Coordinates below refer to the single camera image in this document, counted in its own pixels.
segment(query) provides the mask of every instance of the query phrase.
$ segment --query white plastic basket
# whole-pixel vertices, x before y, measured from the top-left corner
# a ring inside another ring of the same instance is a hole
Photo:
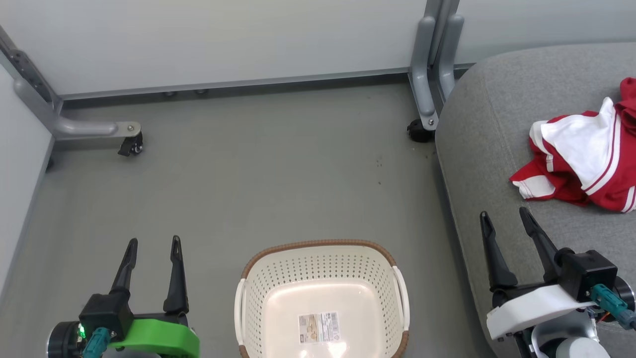
[[[234,326],[242,358],[398,358],[406,349],[406,284],[376,243],[269,248],[241,277]]]

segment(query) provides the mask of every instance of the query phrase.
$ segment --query gray ottoman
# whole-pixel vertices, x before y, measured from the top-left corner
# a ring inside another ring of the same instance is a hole
[[[636,285],[636,213],[612,213],[552,200],[526,202],[508,178],[531,160],[530,125],[558,115],[598,110],[619,99],[622,79],[636,76],[636,43],[572,45],[499,55],[473,66],[440,115],[436,144],[460,245],[484,334],[491,307],[479,214],[488,211],[510,270],[520,284],[543,269],[518,208],[526,206],[558,248],[599,251]],[[636,333],[616,323],[598,327],[614,358],[636,356]],[[499,357],[519,357],[511,338],[491,342]]]

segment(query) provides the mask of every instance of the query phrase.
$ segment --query red and white clothing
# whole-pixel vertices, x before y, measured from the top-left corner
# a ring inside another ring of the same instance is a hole
[[[605,98],[598,112],[532,124],[534,159],[510,178],[524,199],[636,208],[636,79],[620,88],[623,100]]]

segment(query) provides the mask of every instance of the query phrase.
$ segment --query white basket handle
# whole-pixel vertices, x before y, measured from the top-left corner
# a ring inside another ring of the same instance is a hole
[[[236,296],[234,296],[234,331],[237,335],[238,345],[244,345],[243,344],[243,325],[241,320],[244,291],[245,291],[245,278],[241,278],[238,283]]]
[[[406,282],[404,282],[404,277],[402,276],[402,272],[400,272],[397,266],[393,266],[393,271],[395,271],[397,278],[397,286],[399,287],[399,292],[397,293],[397,301],[402,303],[402,312],[404,313],[404,330],[408,331],[408,326],[411,324],[411,306],[408,303],[408,292],[406,291]]]

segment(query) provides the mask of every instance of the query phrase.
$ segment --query partition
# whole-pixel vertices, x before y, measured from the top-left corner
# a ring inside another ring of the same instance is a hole
[[[0,290],[53,145],[51,134],[13,91],[14,78],[18,73],[0,53]]]
[[[0,0],[0,25],[69,99],[406,72],[425,7],[426,0]]]
[[[457,14],[465,22],[456,64],[524,48],[636,41],[634,0],[459,0]]]

